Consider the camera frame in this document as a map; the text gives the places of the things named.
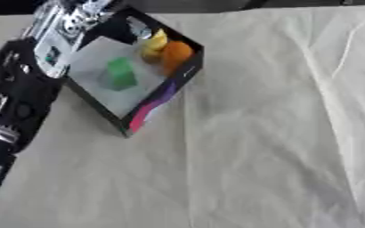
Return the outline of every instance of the white tablecloth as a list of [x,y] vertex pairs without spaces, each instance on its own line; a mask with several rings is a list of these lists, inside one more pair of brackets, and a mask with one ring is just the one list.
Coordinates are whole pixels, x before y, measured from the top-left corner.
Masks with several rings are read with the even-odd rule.
[[128,140],[65,88],[0,228],[365,227],[365,7],[157,17],[205,70]]

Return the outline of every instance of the box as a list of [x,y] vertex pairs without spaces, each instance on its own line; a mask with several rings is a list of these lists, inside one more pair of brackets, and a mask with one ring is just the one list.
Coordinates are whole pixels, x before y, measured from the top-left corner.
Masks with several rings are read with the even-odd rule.
[[[170,77],[155,76],[156,67],[147,69],[144,64],[136,59],[139,56],[137,54],[139,43],[135,42],[137,34],[133,36],[130,32],[131,29],[126,24],[126,19],[131,19],[131,17],[143,22],[152,31],[163,29],[170,39],[183,41],[189,45],[194,50],[194,54]],[[105,48],[94,47],[93,50],[85,53],[90,45],[101,46],[104,43],[107,43]],[[127,46],[131,47],[130,51],[126,51]],[[82,53],[82,59],[85,59],[85,61],[77,57],[72,62],[68,86],[126,137],[136,133],[151,116],[152,111],[168,102],[178,93],[203,68],[204,59],[204,47],[202,45],[130,6],[118,12],[115,17],[106,23],[90,31],[85,37],[83,48],[79,52]],[[115,54],[116,57],[122,57],[120,54],[123,54],[123,57],[132,60],[135,64],[134,69],[141,73],[138,77],[138,87],[123,92],[102,87],[105,84],[101,81],[107,77],[101,74],[101,70],[103,74],[107,74],[104,65],[106,62],[101,61],[98,64],[96,62],[101,57],[109,58],[112,54]]]

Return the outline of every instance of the green cube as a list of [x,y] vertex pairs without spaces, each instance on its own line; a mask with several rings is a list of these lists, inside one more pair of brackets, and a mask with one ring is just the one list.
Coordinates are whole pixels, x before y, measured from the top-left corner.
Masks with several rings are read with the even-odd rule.
[[133,68],[127,58],[118,58],[108,63],[108,73],[112,88],[117,91],[137,86]]

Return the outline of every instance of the orange fruit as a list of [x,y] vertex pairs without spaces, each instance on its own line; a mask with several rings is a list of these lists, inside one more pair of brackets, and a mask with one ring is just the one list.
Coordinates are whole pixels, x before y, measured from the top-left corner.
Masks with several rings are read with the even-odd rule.
[[182,41],[169,42],[162,53],[162,65],[166,76],[170,77],[193,53],[192,48]]

